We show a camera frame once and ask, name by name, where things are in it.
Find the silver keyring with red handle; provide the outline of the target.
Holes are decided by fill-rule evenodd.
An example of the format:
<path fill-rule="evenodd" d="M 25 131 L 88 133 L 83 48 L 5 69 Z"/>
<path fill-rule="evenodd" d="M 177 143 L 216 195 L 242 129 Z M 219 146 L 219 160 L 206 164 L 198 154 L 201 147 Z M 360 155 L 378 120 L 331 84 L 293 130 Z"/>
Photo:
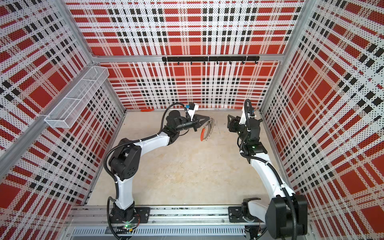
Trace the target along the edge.
<path fill-rule="evenodd" d="M 215 126 L 215 120 L 212 118 L 210 118 L 203 125 L 203 129 L 202 129 L 201 137 L 200 137 L 201 142 L 206 141 L 210 137 L 210 135 L 213 133 L 214 126 Z"/>

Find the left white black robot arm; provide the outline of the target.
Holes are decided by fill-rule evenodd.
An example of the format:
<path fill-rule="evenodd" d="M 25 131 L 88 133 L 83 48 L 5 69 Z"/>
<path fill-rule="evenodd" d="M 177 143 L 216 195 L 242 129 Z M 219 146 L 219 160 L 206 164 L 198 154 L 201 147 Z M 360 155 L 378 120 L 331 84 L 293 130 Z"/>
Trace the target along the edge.
<path fill-rule="evenodd" d="M 166 108 L 158 133 L 138 139 L 121 139 L 104 160 L 105 171 L 113 178 L 116 197 L 109 197 L 113 207 L 108 210 L 108 221 L 113 224 L 131 222 L 136 217 L 133 197 L 133 179 L 139 169 L 143 155 L 173 144 L 181 131 L 193 129 L 195 132 L 210 121 L 210 117 L 196 114 L 199 106 L 195 103 L 184 105 L 173 103 Z"/>

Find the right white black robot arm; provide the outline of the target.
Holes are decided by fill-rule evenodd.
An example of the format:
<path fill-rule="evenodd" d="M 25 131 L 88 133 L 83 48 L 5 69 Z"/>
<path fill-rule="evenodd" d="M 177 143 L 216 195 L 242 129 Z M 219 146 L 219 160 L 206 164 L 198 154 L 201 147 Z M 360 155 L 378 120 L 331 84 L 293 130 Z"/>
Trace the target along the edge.
<path fill-rule="evenodd" d="M 260 176 L 270 202 L 265 206 L 257 197 L 244 199 L 240 212 L 232 214 L 232 218 L 266 225 L 249 232 L 253 240 L 265 232 L 273 239 L 296 240 L 308 233 L 308 201 L 289 187 L 272 164 L 260 140 L 262 120 L 256 119 L 254 110 L 251 101 L 246 99 L 241 116 L 228 116 L 227 128 L 238 135 L 239 153 Z"/>

